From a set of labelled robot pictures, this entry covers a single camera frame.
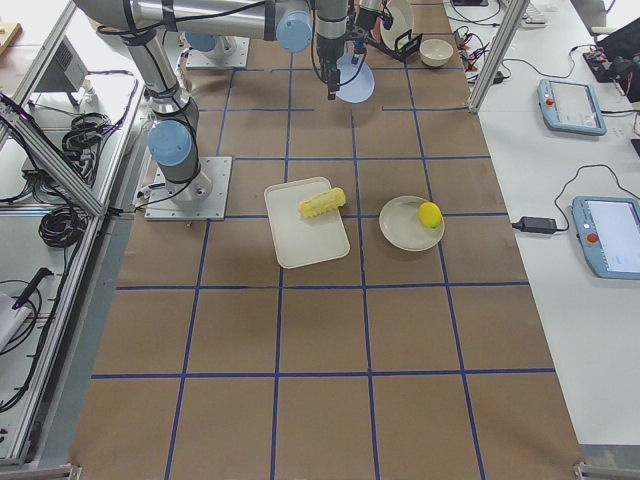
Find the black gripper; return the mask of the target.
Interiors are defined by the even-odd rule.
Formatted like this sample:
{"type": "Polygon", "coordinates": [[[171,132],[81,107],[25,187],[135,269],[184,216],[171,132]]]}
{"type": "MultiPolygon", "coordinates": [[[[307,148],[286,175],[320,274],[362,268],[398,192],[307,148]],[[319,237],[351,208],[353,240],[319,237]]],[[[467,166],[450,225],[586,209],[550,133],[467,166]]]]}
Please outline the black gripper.
{"type": "Polygon", "coordinates": [[[378,27],[377,22],[366,26],[359,26],[353,22],[347,23],[347,40],[353,43],[353,64],[360,61],[367,46],[371,45],[374,48],[380,46],[379,35],[374,34],[376,27],[378,27]]]}
{"type": "Polygon", "coordinates": [[[316,36],[316,53],[320,61],[320,74],[326,75],[327,99],[334,100],[340,90],[341,73],[337,61],[344,54],[344,35],[337,38],[316,36]]]}

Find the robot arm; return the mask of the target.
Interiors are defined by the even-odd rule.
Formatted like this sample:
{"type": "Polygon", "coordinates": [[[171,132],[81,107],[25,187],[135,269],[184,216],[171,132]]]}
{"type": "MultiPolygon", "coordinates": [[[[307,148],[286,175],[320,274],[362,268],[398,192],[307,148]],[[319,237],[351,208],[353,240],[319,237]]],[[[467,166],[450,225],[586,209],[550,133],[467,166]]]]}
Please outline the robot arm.
{"type": "Polygon", "coordinates": [[[199,158],[197,105],[170,65],[158,29],[276,41],[290,53],[315,43],[328,96],[333,98],[340,88],[337,61],[348,37],[346,1],[79,1],[76,5],[98,22],[99,33],[122,40],[142,75],[158,119],[148,147],[175,201],[208,197],[213,181],[199,158]]]}
{"type": "Polygon", "coordinates": [[[383,2],[381,0],[362,0],[348,2],[347,10],[347,40],[353,43],[353,53],[350,63],[356,65],[364,59],[367,45],[378,48],[380,34],[373,34],[378,20],[383,19],[383,2]]]}

